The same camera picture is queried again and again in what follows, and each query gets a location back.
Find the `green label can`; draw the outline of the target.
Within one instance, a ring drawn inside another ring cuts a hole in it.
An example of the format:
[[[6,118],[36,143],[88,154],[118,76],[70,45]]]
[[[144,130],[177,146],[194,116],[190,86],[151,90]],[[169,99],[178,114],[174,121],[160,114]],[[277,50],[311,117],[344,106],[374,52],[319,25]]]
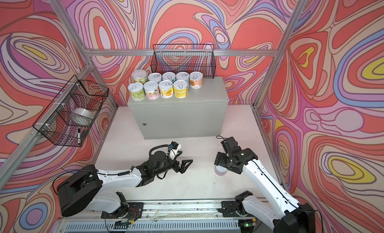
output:
[[[132,83],[128,86],[130,96],[135,101],[141,101],[145,99],[146,94],[144,91],[144,85],[140,82]]]

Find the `teal label can back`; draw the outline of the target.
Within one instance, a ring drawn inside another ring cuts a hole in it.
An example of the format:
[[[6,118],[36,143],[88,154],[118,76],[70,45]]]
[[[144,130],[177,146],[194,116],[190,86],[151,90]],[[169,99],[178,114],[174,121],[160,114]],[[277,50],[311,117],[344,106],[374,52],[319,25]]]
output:
[[[176,81],[176,74],[173,73],[173,72],[166,72],[162,75],[162,79],[163,80],[169,80],[169,81],[172,81],[172,82],[175,82]]]

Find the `yellow orange label can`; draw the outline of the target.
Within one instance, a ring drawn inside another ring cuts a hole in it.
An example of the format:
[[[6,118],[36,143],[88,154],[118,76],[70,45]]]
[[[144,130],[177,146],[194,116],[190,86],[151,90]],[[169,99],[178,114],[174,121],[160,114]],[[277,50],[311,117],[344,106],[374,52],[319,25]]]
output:
[[[135,70],[132,73],[132,79],[134,83],[142,83],[145,84],[148,82],[148,73],[146,70]]]

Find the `pink label can plain lid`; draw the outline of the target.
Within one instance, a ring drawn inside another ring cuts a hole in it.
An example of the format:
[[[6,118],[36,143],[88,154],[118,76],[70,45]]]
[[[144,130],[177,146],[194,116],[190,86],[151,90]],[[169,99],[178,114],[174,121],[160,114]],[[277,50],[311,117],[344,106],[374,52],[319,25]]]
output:
[[[146,94],[146,97],[149,100],[155,100],[159,98],[160,93],[159,93],[159,85],[155,81],[148,81],[144,84],[144,91]]]

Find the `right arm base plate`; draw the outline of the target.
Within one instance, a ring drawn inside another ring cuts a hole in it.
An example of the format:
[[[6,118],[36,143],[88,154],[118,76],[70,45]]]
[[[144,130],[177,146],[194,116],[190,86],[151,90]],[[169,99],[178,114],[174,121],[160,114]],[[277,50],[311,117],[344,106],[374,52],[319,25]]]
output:
[[[222,201],[218,212],[225,218],[256,218],[246,213],[245,209],[236,201]]]

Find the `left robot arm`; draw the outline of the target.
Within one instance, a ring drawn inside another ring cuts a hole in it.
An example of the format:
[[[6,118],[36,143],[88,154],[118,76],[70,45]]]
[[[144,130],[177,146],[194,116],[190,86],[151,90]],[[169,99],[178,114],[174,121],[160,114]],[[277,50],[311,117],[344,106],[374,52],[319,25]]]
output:
[[[62,217],[71,217],[82,211],[102,212],[104,219],[126,218],[129,213],[139,218],[119,188],[138,188],[152,183],[169,170],[185,173],[193,160],[178,161],[165,152],[157,151],[139,166],[127,171],[97,170],[87,165],[57,186]]]

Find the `red label can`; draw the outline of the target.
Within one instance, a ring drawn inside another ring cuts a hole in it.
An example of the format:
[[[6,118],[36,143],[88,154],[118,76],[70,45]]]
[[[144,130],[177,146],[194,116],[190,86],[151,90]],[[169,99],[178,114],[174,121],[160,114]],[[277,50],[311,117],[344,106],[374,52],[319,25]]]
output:
[[[228,172],[226,168],[219,165],[216,165],[214,170],[218,176],[224,176]]]

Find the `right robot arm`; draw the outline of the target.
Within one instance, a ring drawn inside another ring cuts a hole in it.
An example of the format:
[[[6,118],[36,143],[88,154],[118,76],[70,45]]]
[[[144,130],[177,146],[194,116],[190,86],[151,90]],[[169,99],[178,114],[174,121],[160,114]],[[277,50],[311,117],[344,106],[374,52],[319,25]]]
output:
[[[219,212],[224,217],[253,216],[275,233],[316,232],[316,211],[309,204],[301,204],[285,191],[251,149],[241,149],[233,137],[223,138],[221,145],[224,152],[218,152],[215,170],[245,175],[269,202],[266,205],[251,192],[245,191],[232,202],[222,202]]]

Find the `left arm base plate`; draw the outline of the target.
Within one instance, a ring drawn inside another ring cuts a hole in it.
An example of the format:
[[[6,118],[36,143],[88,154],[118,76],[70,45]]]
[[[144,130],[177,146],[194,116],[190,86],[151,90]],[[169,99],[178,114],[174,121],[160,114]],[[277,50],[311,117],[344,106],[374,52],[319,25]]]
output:
[[[142,217],[144,203],[133,202],[128,203],[128,206],[120,206],[113,213],[102,212],[102,219],[128,219],[137,220]]]

